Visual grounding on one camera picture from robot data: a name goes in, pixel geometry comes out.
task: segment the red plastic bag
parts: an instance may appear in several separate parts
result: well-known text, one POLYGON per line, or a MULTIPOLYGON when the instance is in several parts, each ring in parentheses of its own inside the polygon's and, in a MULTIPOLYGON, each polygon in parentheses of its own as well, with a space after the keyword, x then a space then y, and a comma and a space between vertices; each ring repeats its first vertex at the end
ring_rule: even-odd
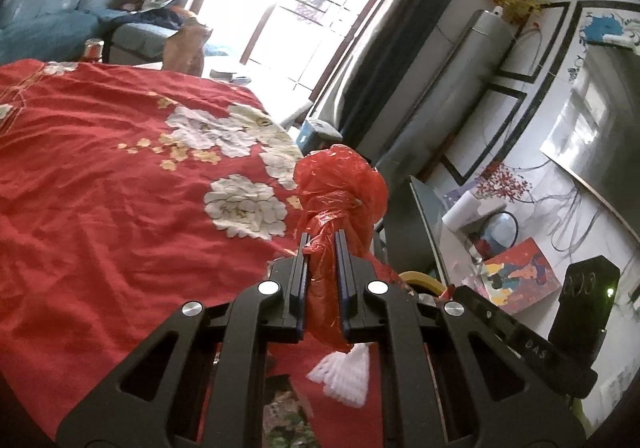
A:
POLYGON ((296 237, 311 236, 304 249, 310 255, 306 297, 306 330, 332 348, 348 351, 338 320, 334 233, 343 229, 352 255, 374 263, 379 279, 398 276, 369 251, 373 226, 386 212, 388 190, 380 173, 344 145, 313 152, 300 159, 293 174, 303 214, 296 237))

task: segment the red bedspread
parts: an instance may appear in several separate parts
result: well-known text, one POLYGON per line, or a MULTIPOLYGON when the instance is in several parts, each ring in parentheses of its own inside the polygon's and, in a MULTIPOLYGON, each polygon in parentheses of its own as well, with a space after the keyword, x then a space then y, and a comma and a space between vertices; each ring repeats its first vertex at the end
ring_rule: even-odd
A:
MULTIPOLYGON (((299 152, 243 88, 24 60, 0 68, 0 154, 0 371, 51 437, 178 306, 296 248, 299 152)), ((377 378, 355 410, 304 378, 327 348, 271 350, 323 446, 382 445, 377 378)))

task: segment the paper towel roll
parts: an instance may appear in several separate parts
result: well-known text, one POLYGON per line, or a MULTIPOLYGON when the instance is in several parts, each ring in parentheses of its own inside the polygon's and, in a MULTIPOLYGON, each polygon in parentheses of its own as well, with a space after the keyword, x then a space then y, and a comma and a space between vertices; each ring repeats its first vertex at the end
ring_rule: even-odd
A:
POLYGON ((478 209, 481 202, 470 192, 466 191, 450 210, 442 217, 442 223, 452 232, 479 218, 478 209))

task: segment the white flower print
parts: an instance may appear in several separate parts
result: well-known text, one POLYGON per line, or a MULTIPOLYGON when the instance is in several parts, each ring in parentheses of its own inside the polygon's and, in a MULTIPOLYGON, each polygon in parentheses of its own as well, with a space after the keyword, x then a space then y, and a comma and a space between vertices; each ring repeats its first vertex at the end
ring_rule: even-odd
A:
POLYGON ((44 67, 44 74, 54 74, 57 76, 64 73, 75 71, 78 68, 78 64, 75 62, 47 62, 44 67))
POLYGON ((296 189, 298 185, 293 181, 293 170, 298 160, 296 157, 287 154, 287 152, 267 147, 259 155, 264 163, 264 169, 271 177, 277 179, 278 183, 287 190, 296 189))
POLYGON ((287 190, 294 190, 297 185, 293 181, 293 170, 302 153, 285 130, 266 114, 248 105, 230 105, 229 115, 228 121, 242 125, 247 134, 262 144, 264 152, 259 155, 267 173, 287 190))
POLYGON ((251 154, 257 142, 229 118, 216 118, 206 111, 178 106, 165 123, 176 130, 170 137, 185 143, 191 149, 205 151, 217 145, 228 157, 251 154))
POLYGON ((227 237, 270 241, 273 235, 284 235, 287 208, 276 199, 271 186, 232 174, 210 187, 204 196, 205 212, 217 229, 226 230, 227 237))
POLYGON ((265 113, 241 103, 229 105, 229 119, 236 122, 244 129, 259 131, 260 133, 271 133, 278 129, 282 130, 277 123, 274 123, 265 113))
POLYGON ((14 106, 9 105, 8 103, 0 105, 0 122, 11 114, 12 110, 14 110, 14 106))
POLYGON ((228 121, 234 122, 253 136, 257 141, 271 149, 279 149, 295 155, 298 159, 302 157, 300 149, 291 141, 287 132, 274 123, 271 118, 260 110, 244 104, 229 105, 228 121))

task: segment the white tassel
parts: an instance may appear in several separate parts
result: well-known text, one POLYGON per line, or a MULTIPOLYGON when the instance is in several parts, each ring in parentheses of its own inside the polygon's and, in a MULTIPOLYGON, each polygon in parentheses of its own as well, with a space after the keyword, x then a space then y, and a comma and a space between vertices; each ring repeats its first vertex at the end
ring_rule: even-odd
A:
POLYGON ((348 406, 361 408, 369 390, 369 346, 358 343, 348 354, 332 352, 306 377, 324 383, 324 393, 348 406))

